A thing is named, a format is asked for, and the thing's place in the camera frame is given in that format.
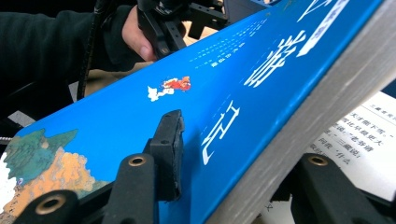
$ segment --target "white chinese characters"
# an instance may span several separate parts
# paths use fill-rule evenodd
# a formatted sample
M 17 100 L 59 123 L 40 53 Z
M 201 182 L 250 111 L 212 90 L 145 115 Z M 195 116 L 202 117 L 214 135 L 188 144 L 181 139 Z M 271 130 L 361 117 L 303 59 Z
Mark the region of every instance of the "white chinese characters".
M 264 82 L 278 68 L 285 64 L 285 60 L 295 50 L 295 45 L 305 40 L 305 31 L 302 30 L 295 38 L 289 36 L 287 40 L 282 39 L 277 46 L 277 51 L 271 51 L 267 59 L 256 68 L 244 85 L 256 88 Z
M 201 146 L 205 145 L 204 149 L 202 150 L 202 158 L 204 161 L 204 165 L 207 165 L 209 163 L 210 158 L 212 157 L 213 153 L 215 152 L 215 151 L 212 151 L 210 154 L 207 152 L 210 144 L 213 142 L 213 140 L 216 138 L 216 136 L 218 136 L 219 133 L 220 133 L 219 139 L 223 138 L 224 134 L 227 133 L 227 131 L 233 124 L 235 118 L 239 115 L 239 109 L 240 109 L 240 107 L 238 107 L 238 108 L 233 107 L 233 101 L 231 101 L 230 105 L 228 106 L 225 113 L 220 114 L 220 118 L 219 118 L 218 122 L 215 124 L 215 126 L 212 128 L 210 133 L 207 135 L 207 137 L 202 142 Z M 231 117 L 230 121 L 226 124 L 226 126 L 224 127 L 223 120 L 226 116 L 232 116 L 232 117 Z

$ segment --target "black clamp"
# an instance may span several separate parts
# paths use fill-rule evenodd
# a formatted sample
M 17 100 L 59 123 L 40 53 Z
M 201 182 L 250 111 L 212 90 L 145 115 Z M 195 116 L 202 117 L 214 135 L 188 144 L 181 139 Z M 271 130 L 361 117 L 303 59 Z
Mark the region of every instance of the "black clamp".
M 113 183 L 81 200 L 72 190 L 44 194 L 14 223 L 158 223 L 158 201 L 174 201 L 181 195 L 183 131 L 180 110 L 165 114 L 144 152 L 121 162 Z
M 331 159 L 306 153 L 271 201 L 288 201 L 296 224 L 395 223 L 396 206 L 357 189 Z
M 205 27 L 222 29 L 227 17 L 218 10 L 220 2 L 213 7 L 204 7 L 187 0 L 138 0 L 139 28 L 154 47 L 158 59 L 183 49 L 186 33 L 182 21 L 191 21 L 189 37 L 199 39 Z

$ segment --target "hand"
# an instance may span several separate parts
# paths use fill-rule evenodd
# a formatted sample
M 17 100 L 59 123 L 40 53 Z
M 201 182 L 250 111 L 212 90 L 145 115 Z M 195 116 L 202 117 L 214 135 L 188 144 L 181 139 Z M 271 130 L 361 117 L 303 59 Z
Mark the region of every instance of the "hand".
M 138 27 L 137 6 L 134 6 L 129 12 L 128 18 L 122 27 L 122 39 L 129 48 L 138 53 L 146 62 L 157 59 L 154 49 Z

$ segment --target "black sleeve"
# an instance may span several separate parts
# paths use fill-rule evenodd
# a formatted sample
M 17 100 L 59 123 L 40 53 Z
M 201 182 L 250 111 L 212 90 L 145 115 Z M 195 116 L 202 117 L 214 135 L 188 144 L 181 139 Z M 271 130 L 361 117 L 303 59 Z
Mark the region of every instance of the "black sleeve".
M 128 71 L 142 61 L 121 37 L 131 7 L 119 7 L 95 43 L 92 69 Z M 0 80 L 75 79 L 82 66 L 92 13 L 0 13 Z

